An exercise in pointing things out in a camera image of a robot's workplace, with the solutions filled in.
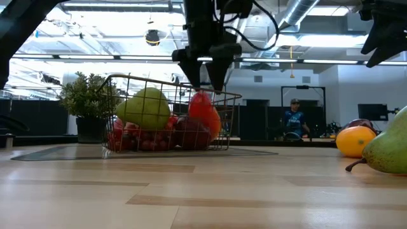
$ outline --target doorway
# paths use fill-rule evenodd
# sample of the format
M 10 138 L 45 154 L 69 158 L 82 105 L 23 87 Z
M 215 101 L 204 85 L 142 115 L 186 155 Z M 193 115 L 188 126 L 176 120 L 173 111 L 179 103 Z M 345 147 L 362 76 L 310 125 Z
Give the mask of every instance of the doorway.
M 265 141 L 268 139 L 269 100 L 247 99 L 246 106 L 240 108 L 241 140 Z

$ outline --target ceiling light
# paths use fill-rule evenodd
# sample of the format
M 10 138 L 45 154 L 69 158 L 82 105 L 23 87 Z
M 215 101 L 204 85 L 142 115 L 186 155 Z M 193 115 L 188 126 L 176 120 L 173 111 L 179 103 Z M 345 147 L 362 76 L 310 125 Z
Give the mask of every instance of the ceiling light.
M 281 47 L 281 46 L 296 46 L 298 45 L 298 38 L 296 35 L 285 35 L 281 34 L 279 36 L 279 39 L 277 40 L 276 47 Z
M 242 62 L 258 63 L 296 63 L 296 59 L 264 59 L 264 58 L 242 58 Z
M 212 57 L 199 57 L 198 61 L 212 61 Z
M 306 64 L 357 64 L 356 60 L 304 60 Z
M 52 55 L 44 54 L 14 54 L 13 58 L 18 59 L 52 59 Z
M 388 65 L 388 66 L 407 66 L 406 61 L 383 61 L 379 65 Z
M 113 60 L 113 56 L 108 55 L 60 55 L 61 59 L 98 59 L 98 60 Z
M 305 35 L 300 37 L 297 45 L 322 48 L 352 48 L 362 45 L 366 38 L 366 36 L 349 35 Z
M 157 8 L 168 7 L 167 4 L 138 4 L 138 3 L 64 3 L 64 6 L 89 6 L 89 7 L 145 7 L 145 8 Z M 180 9 L 179 4 L 172 6 L 173 8 Z
M 172 61 L 172 57 L 164 57 L 164 56 L 156 56 L 156 57 L 148 57 L 148 56 L 120 56 L 122 60 L 170 60 Z
M 351 6 L 315 6 L 308 16 L 345 16 L 349 13 Z

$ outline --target monitor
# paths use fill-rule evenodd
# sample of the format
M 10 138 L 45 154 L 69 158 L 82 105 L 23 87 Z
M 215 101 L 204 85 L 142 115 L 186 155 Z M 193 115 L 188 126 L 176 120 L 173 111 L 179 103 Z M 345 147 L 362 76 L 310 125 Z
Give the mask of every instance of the monitor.
M 359 118 L 369 121 L 388 121 L 387 104 L 358 104 Z

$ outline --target green pear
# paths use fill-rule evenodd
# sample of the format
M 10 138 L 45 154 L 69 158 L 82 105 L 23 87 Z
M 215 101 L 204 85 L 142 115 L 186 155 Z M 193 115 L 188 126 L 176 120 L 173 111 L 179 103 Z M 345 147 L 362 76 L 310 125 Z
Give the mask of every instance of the green pear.
M 123 121 L 137 124 L 144 130 L 165 128 L 170 117 L 167 98 L 157 88 L 145 88 L 116 108 L 116 115 Z
M 375 137 L 364 149 L 363 158 L 346 168 L 350 172 L 358 163 L 391 174 L 407 174 L 407 107 L 394 117 L 387 130 Z

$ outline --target black cable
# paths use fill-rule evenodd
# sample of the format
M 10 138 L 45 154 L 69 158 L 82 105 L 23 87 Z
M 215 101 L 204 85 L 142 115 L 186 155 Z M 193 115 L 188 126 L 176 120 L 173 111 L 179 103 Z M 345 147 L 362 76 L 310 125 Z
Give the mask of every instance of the black cable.
M 216 20 L 217 22 L 219 22 L 219 18 L 218 18 L 217 15 L 216 15 L 215 1 L 216 1 L 216 0 L 212 0 L 212 11 L 213 11 L 213 15 L 214 15 L 215 20 Z M 239 17 L 239 14 L 236 14 L 236 15 L 233 16 L 231 19 L 225 21 L 225 23 L 232 22 L 232 21 L 236 20 L 238 17 Z
M 268 12 L 266 9 L 264 9 L 262 6 L 260 6 L 259 3 L 257 3 L 256 1 L 253 1 L 253 4 L 255 6 L 257 6 L 261 11 L 263 11 L 272 20 L 272 22 L 274 24 L 274 27 L 275 27 L 275 41 L 274 41 L 274 43 L 272 45 L 270 45 L 269 47 L 266 47 L 266 48 L 260 48 L 260 47 L 256 46 L 255 44 L 253 44 L 251 41 L 249 41 L 249 39 L 245 35 L 243 35 L 238 29 L 233 28 L 232 26 L 226 26 L 224 28 L 225 29 L 231 29 L 231 30 L 235 31 L 237 34 L 239 34 L 240 37 L 242 37 L 242 39 L 244 41 L 247 42 L 248 45 L 250 45 L 250 47 L 254 48 L 255 50 L 268 51 L 268 50 L 272 49 L 276 45 L 277 40 L 279 39 L 279 36 L 280 36 L 279 25 L 277 24 L 277 21 L 274 19 L 273 15 L 270 12 Z
M 223 25 L 225 23 L 225 21 L 224 21 L 225 11 L 229 7 L 229 5 L 231 5 L 231 3 L 233 1 L 234 0 L 227 1 L 226 4 L 223 6 L 223 9 L 221 10 L 221 18 L 219 19 L 219 33 L 220 34 L 223 34 Z

